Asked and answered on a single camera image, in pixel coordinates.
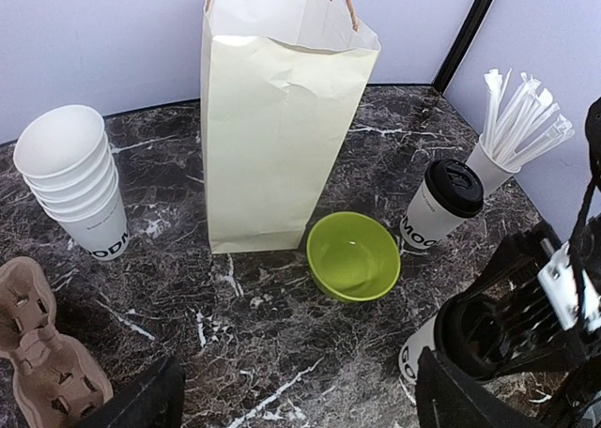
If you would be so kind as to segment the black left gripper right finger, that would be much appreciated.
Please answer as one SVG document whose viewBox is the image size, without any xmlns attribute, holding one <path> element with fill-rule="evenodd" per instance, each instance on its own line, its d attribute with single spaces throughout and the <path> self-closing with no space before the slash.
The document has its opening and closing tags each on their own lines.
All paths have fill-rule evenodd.
<svg viewBox="0 0 601 428">
<path fill-rule="evenodd" d="M 440 352 L 424 348 L 418 366 L 416 405 L 423 428 L 542 425 L 497 399 Z"/>
</svg>

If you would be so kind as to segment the white paper coffee cup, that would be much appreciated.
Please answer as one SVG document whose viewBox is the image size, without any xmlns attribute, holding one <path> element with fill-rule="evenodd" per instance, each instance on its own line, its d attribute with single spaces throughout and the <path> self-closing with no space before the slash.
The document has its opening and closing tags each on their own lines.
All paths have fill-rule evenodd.
<svg viewBox="0 0 601 428">
<path fill-rule="evenodd" d="M 401 375 L 411 385 L 417 384 L 419 372 L 419 357 L 428 347 L 437 350 L 440 345 L 437 331 L 437 316 L 432 316 L 419 329 L 411 334 L 403 344 L 398 356 Z"/>
<path fill-rule="evenodd" d="M 409 203 L 399 227 L 405 242 L 412 249 L 423 251 L 436 245 L 465 220 L 447 211 L 423 180 Z"/>
</svg>

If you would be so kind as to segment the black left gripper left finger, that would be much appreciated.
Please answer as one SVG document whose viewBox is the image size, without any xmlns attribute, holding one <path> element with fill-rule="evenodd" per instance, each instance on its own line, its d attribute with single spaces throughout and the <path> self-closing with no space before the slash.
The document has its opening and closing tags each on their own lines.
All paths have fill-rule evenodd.
<svg viewBox="0 0 601 428">
<path fill-rule="evenodd" d="M 177 357 L 161 357 L 75 427 L 180 427 L 185 379 Z"/>
</svg>

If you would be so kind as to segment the cream paper bag with handles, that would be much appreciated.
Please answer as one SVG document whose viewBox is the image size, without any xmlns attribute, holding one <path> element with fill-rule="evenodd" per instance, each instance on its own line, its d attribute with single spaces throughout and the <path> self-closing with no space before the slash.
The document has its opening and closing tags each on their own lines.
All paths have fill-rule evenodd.
<svg viewBox="0 0 601 428">
<path fill-rule="evenodd" d="M 298 247 L 381 46 L 352 0 L 206 0 L 201 146 L 213 253 Z"/>
</svg>

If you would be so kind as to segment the black plastic cup lid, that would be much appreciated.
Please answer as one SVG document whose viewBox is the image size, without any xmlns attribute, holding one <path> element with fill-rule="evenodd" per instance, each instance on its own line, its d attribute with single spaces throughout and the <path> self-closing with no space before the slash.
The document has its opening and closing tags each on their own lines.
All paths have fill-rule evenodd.
<svg viewBox="0 0 601 428">
<path fill-rule="evenodd" d="M 480 178 L 460 160 L 430 162 L 424 172 L 424 182 L 434 199 L 456 217 L 473 218 L 484 206 Z"/>
</svg>

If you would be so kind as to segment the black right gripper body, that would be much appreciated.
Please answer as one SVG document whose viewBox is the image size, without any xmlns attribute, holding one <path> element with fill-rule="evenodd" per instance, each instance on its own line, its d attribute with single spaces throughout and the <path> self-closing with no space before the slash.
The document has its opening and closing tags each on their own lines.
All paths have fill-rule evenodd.
<svg viewBox="0 0 601 428">
<path fill-rule="evenodd" d="M 469 298 L 496 300 L 494 315 L 509 346 L 495 376 L 567 372 L 600 355 L 600 223 L 590 221 L 581 238 L 584 296 L 577 291 L 568 244 L 547 222 L 506 237 Z"/>
</svg>

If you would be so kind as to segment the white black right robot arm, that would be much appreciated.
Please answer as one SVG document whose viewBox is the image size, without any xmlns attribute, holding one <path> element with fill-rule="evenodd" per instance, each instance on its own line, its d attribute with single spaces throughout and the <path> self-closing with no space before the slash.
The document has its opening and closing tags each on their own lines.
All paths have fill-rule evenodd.
<svg viewBox="0 0 601 428">
<path fill-rule="evenodd" d="M 477 311 L 452 360 L 487 381 L 521 372 L 568 372 L 600 355 L 600 103 L 585 120 L 591 180 L 573 232 L 560 244 L 539 222 L 506 237 L 460 302 Z"/>
</svg>

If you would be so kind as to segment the brown cardboard cup carrier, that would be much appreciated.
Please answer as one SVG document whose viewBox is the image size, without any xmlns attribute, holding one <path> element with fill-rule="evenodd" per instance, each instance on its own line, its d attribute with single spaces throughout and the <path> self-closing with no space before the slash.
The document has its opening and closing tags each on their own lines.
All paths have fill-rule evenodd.
<svg viewBox="0 0 601 428">
<path fill-rule="evenodd" d="M 13 395 L 31 427 L 72 427 L 114 396 L 90 352 L 55 319 L 38 262 L 22 256 L 1 266 L 1 357 L 12 364 Z"/>
</svg>

